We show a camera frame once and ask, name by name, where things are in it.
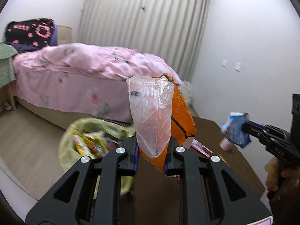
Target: black handle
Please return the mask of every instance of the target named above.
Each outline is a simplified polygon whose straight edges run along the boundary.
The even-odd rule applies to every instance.
[[[279,179],[278,179],[278,190],[277,191],[269,191],[267,193],[267,198],[268,200],[276,200],[278,198],[278,195],[283,191],[284,187],[289,183],[290,178],[283,178],[281,176],[281,172],[286,169],[291,167],[289,164],[285,162],[281,162],[278,172],[279,172]]]
[[[279,179],[278,179],[278,190],[277,191],[269,191],[268,194],[267,194],[268,200],[273,200],[274,197],[275,197],[275,195],[278,192],[280,192],[281,187],[282,187],[284,181],[285,181],[285,178],[283,178],[283,177],[280,176]]]

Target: desk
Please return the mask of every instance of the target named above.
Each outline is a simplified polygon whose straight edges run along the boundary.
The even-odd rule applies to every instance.
[[[265,188],[259,178],[234,146],[230,152],[219,147],[223,139],[215,122],[193,117],[196,125],[195,139],[217,155],[222,155],[231,168],[260,197]],[[142,156],[135,178],[134,199],[121,199],[121,224],[136,225],[175,225],[179,222],[179,181],[161,174]]]

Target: white wall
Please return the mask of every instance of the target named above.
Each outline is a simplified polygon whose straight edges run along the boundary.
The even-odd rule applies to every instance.
[[[11,21],[49,18],[71,27],[73,42],[77,42],[83,4],[84,0],[9,0],[0,14],[0,38]]]
[[[37,203],[16,179],[0,157],[0,189],[15,213],[25,221],[27,213]]]
[[[234,70],[236,62],[241,72]],[[193,106],[201,117],[221,125],[230,111],[248,112],[252,121],[289,131],[299,73],[300,18],[289,0],[210,0],[192,80]],[[271,155],[252,141],[242,153],[265,183]]]

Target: hand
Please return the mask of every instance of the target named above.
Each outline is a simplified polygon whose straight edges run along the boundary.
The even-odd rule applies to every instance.
[[[268,173],[266,186],[268,191],[277,191],[278,190],[278,179],[279,175],[281,175],[283,178],[291,178],[287,186],[284,188],[281,195],[283,195],[288,190],[294,190],[299,185],[299,179],[300,179],[300,168],[286,168],[281,173],[279,173],[279,166],[281,164],[281,161],[273,157],[268,164],[265,165],[265,171]]]

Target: packaging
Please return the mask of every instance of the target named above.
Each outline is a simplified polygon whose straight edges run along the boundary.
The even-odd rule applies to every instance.
[[[82,138],[87,147],[92,151],[96,157],[104,157],[109,152],[106,143],[102,138],[102,133],[84,133]]]
[[[206,146],[202,145],[197,140],[193,140],[192,147],[195,150],[199,151],[202,155],[204,155],[208,158],[213,154],[213,152],[210,149],[208,149]]]
[[[192,85],[188,81],[184,81],[182,85],[178,86],[178,89],[180,90],[182,96],[185,99],[186,104],[189,107],[192,104],[192,100],[193,100]]]
[[[221,142],[220,142],[220,147],[225,150],[226,152],[230,151],[232,148],[232,143],[227,140],[226,138],[224,138]]]
[[[116,150],[118,147],[120,147],[122,145],[122,141],[115,141],[109,137],[104,137],[103,138],[105,141],[105,145],[106,147],[112,151],[112,150]]]
[[[251,142],[249,134],[242,132],[242,126],[247,122],[249,122],[248,113],[231,112],[221,132],[228,141],[245,148]]]
[[[161,148],[159,149],[159,152],[156,153],[155,155],[148,155],[148,152],[145,151],[145,146],[140,146],[139,144],[139,140],[138,140],[138,129],[136,127],[136,121],[135,121],[135,114],[138,113],[140,116],[139,118],[143,115],[144,111],[147,111],[149,109],[150,105],[147,105],[147,107],[142,108],[141,105],[142,104],[142,100],[138,100],[136,97],[138,98],[142,98],[143,94],[140,93],[139,90],[134,90],[134,89],[138,89],[137,86],[135,86],[134,88],[132,87],[131,83],[133,82],[130,78],[128,79],[126,82],[128,84],[128,90],[129,90],[129,95],[130,95],[130,99],[134,99],[135,103],[132,104],[132,101],[130,102],[130,108],[131,108],[131,113],[132,111],[134,111],[134,114],[132,114],[133,117],[133,122],[134,125],[136,127],[136,136],[137,136],[137,140],[138,140],[138,144],[139,144],[139,150],[140,153],[142,154],[142,156],[144,156],[148,161],[150,161],[152,164],[154,164],[157,169],[164,173],[164,163],[165,163],[165,159],[166,159],[166,155],[167,155],[167,147],[168,147],[168,143],[170,140],[170,136],[175,137],[178,140],[178,144],[180,146],[184,146],[186,148],[190,148],[193,139],[195,137],[196,134],[196,128],[195,128],[195,124],[193,121],[193,118],[188,110],[188,106],[181,94],[181,92],[179,91],[178,87],[175,85],[175,82],[173,80],[172,77],[169,77],[167,74],[164,74],[162,77],[160,78],[156,78],[156,80],[158,79],[164,79],[168,81],[168,83],[166,83],[168,85],[168,87],[173,88],[173,93],[171,91],[168,91],[168,96],[166,96],[165,94],[167,93],[166,91],[160,91],[158,92],[160,95],[162,95],[163,99],[166,99],[166,97],[168,98],[168,106],[166,106],[166,108],[159,110],[158,112],[156,112],[156,117],[153,118],[153,121],[147,122],[146,124],[146,118],[143,119],[143,121],[139,120],[138,121],[138,125],[141,128],[145,129],[145,132],[148,132],[147,134],[149,135],[153,135],[155,136],[155,138],[157,138],[158,136],[160,136],[160,138],[162,138],[163,135],[165,135],[163,138],[163,142]],[[170,107],[171,107],[171,115],[167,115],[166,111],[170,111]],[[166,121],[165,124],[161,125],[160,124],[160,128],[157,128],[157,130],[159,130],[159,134],[157,135],[155,131],[153,131],[156,129],[155,125],[157,125],[157,118],[159,118],[160,120],[164,119]]]
[[[171,137],[174,84],[165,76],[134,76],[126,83],[139,148],[149,158],[157,158]]]
[[[92,159],[95,159],[95,156],[91,153],[84,140],[78,134],[73,135],[73,141],[80,155],[89,156]]]

